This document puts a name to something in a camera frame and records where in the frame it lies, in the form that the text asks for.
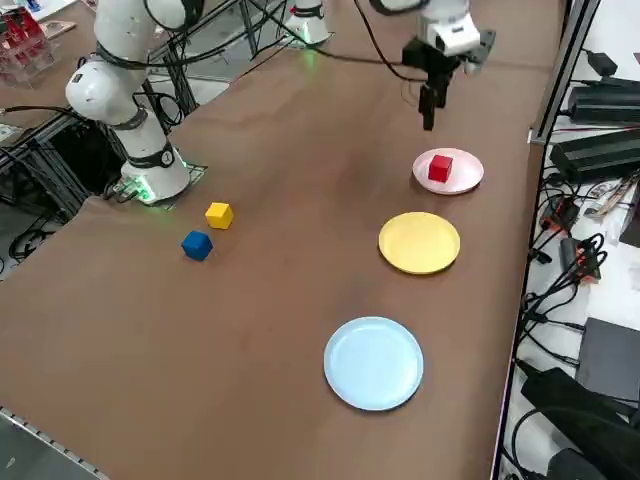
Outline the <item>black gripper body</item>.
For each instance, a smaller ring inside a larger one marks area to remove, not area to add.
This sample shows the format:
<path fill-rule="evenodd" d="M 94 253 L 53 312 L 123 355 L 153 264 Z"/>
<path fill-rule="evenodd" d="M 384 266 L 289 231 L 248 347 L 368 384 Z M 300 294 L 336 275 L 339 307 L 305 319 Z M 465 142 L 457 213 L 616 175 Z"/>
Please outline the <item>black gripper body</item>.
<path fill-rule="evenodd" d="M 429 76 L 451 75 L 459 67 L 459 59 L 445 56 L 419 39 L 411 39 L 402 49 L 402 64 L 422 70 Z"/>

